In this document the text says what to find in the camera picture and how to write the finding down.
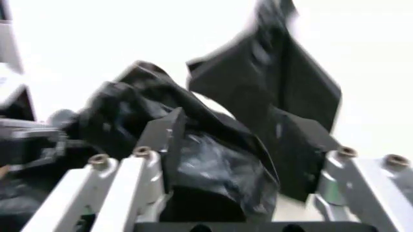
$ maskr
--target white background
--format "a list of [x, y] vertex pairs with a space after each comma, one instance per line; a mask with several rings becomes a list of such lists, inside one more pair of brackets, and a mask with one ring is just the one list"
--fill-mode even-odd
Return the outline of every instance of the white background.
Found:
[[[81, 109], [102, 81], [144, 59], [185, 85], [185, 61], [253, 21], [255, 0], [11, 0], [39, 120]], [[333, 135], [362, 156], [413, 158], [411, 1], [295, 0], [290, 31], [340, 85]], [[276, 219], [316, 218], [279, 201]]]

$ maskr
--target silver metal part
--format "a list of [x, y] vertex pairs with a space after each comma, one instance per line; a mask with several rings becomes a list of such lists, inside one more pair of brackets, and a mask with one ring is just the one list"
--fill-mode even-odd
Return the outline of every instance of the silver metal part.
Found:
[[[362, 222], [378, 231], [413, 232], [412, 170], [405, 165], [395, 170], [388, 165], [387, 158], [343, 159], [338, 152], [330, 152], [324, 170], [335, 179], [333, 185], [338, 186], [346, 205]], [[323, 181], [322, 178], [318, 193], [334, 193], [334, 187], [326, 191]], [[317, 196], [315, 205], [327, 220], [340, 217], [341, 211], [337, 213], [337, 205], [331, 203], [334, 197]]]
[[147, 157], [149, 157], [150, 153], [151, 153], [150, 147], [148, 147], [148, 146], [139, 146], [139, 147], [136, 147], [133, 150], [132, 155], [135, 156], [135, 157], [147, 158]]
[[92, 232], [129, 232], [136, 221], [158, 220], [166, 200], [161, 159], [147, 148], [139, 152], [122, 160]]
[[83, 214], [99, 212], [117, 165], [116, 159], [109, 159], [103, 171], [90, 164], [69, 170], [22, 231], [73, 231]]
[[10, 128], [49, 128], [47, 124], [11, 118], [0, 118], [0, 125]]
[[0, 51], [0, 62], [7, 63], [17, 73], [23, 72], [11, 20], [0, 20]]
[[109, 156], [107, 154], [98, 154], [89, 158], [88, 163], [96, 170], [102, 171], [105, 170], [109, 163]]
[[[350, 148], [342, 148], [336, 154], [342, 160], [353, 157], [355, 152]], [[327, 161], [332, 156], [332, 154], [328, 154]], [[334, 171], [334, 166], [326, 162], [320, 175], [314, 203], [326, 221], [349, 221], [345, 208], [346, 200], [340, 192], [337, 180], [332, 177]]]

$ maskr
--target black plastic bag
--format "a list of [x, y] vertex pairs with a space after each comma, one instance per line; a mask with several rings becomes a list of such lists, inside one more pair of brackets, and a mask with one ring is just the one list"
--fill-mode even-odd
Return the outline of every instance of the black plastic bag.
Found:
[[[290, 36], [286, 21], [294, 12], [291, 0], [263, 0], [255, 30], [213, 57], [188, 62], [188, 89], [215, 100], [257, 134], [276, 166], [281, 193], [305, 201], [316, 189], [325, 153], [338, 145], [328, 132], [341, 92]], [[313, 136], [323, 139], [314, 143]]]
[[15, 204], [10, 209], [11, 196], [0, 195], [0, 222], [12, 217], [24, 225], [68, 169], [83, 167], [98, 152], [118, 160], [128, 157], [146, 124], [178, 107], [186, 114], [178, 178], [160, 220], [271, 220], [278, 177], [258, 138], [236, 120], [212, 112], [158, 67], [137, 62], [117, 81], [104, 84], [70, 123], [62, 124], [70, 140], [90, 146], [69, 149], [54, 163], [1, 180], [5, 191], [16, 192], [14, 181], [31, 189], [13, 196], [31, 207]]
[[[131, 153], [148, 121], [178, 107], [187, 117], [176, 187], [220, 194], [239, 205], [247, 220], [270, 220], [278, 177], [261, 142], [236, 120], [209, 110], [156, 66], [137, 62], [116, 83], [107, 83], [80, 115], [80, 136], [120, 159]], [[212, 220], [225, 221], [222, 214]]]

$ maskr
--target machine part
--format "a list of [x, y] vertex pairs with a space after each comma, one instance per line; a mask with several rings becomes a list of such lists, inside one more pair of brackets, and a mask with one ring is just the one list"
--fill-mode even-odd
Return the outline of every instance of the machine part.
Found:
[[131, 232], [136, 221], [158, 221], [164, 206], [161, 158], [148, 147], [137, 147], [122, 160], [91, 231]]
[[[342, 159], [340, 152], [333, 151], [328, 154], [324, 170], [335, 180], [329, 183], [329, 188], [336, 192], [338, 186], [341, 195], [337, 196], [345, 198], [346, 206], [363, 223], [376, 227], [380, 232], [413, 231], [412, 195], [406, 191], [413, 189], [413, 173], [410, 167], [404, 167], [399, 172], [383, 167], [383, 163], [388, 162], [389, 157], [379, 160]], [[316, 207], [324, 217], [327, 220], [344, 219], [342, 211], [336, 210], [338, 206], [328, 202], [329, 195], [323, 191], [326, 185], [322, 181], [319, 188]]]
[[107, 154], [98, 154], [89, 158], [88, 163], [96, 170], [103, 171], [109, 165], [109, 156]]
[[53, 163], [65, 154], [67, 136], [44, 124], [15, 119], [0, 119], [0, 166], [10, 172]]
[[338, 155], [344, 158], [353, 158], [357, 156], [357, 152], [352, 148], [341, 146], [338, 150]]
[[181, 157], [183, 134], [185, 131], [185, 112], [181, 107], [167, 116], [147, 123], [137, 143], [137, 155], [147, 154], [150, 150], [158, 152], [165, 175], [165, 193], [172, 190], [178, 182], [178, 165]]
[[407, 167], [409, 166], [409, 160], [403, 156], [390, 154], [386, 157], [386, 163], [391, 166]]
[[132, 154], [137, 158], [138, 157], [148, 158], [148, 156], [150, 156], [151, 151], [152, 150], [148, 146], [139, 146], [133, 150]]
[[188, 62], [188, 89], [213, 99], [248, 127], [256, 111], [245, 109], [260, 104], [262, 110], [274, 106], [331, 131], [341, 91], [289, 35], [285, 21], [294, 12], [291, 0], [261, 1], [256, 30], [213, 57]]
[[22, 231], [74, 230], [86, 211], [94, 214], [101, 209], [117, 165], [117, 160], [109, 159], [108, 168], [103, 171], [95, 170], [91, 164], [69, 170]]
[[355, 222], [136, 223], [136, 232], [378, 232]]
[[293, 8], [282, 6], [291, 1], [277, 2], [262, 1], [256, 30], [234, 46], [189, 64], [188, 89], [255, 133], [272, 158], [281, 193], [304, 202], [317, 188], [325, 153], [339, 146], [329, 132], [341, 92], [288, 34], [285, 20]]

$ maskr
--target screw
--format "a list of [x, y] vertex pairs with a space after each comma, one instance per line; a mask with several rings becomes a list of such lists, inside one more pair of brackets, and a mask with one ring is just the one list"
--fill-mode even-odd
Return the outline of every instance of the screw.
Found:
[[386, 164], [394, 166], [394, 167], [407, 167], [407, 166], [409, 166], [409, 160], [406, 159], [403, 156], [390, 154], [390, 155], [386, 156], [385, 160], [386, 160]]
[[135, 157], [144, 157], [148, 158], [151, 152], [151, 148], [148, 146], [139, 146], [133, 150], [133, 155]]
[[88, 163], [96, 170], [105, 170], [108, 166], [109, 156], [107, 154], [98, 154], [89, 158]]
[[357, 152], [354, 149], [346, 147], [346, 146], [341, 146], [338, 149], [338, 154], [341, 157], [347, 157], [347, 158], [354, 158], [357, 156]]

